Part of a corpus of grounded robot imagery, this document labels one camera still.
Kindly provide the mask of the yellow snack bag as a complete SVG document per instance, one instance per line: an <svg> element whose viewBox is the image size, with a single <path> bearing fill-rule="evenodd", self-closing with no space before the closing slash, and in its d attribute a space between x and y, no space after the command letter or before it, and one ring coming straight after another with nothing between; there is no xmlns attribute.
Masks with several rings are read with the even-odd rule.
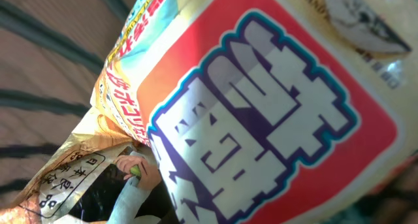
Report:
<svg viewBox="0 0 418 224"><path fill-rule="evenodd" d="M417 0L136 0L2 223L416 223Z"/></svg>

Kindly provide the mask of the grey plastic shopping basket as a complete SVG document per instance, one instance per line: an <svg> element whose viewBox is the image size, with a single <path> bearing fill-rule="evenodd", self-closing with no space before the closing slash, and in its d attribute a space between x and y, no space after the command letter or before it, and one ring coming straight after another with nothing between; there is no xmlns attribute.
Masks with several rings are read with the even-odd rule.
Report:
<svg viewBox="0 0 418 224"><path fill-rule="evenodd" d="M136 0L1 0L1 203L11 201L89 109Z"/></svg>

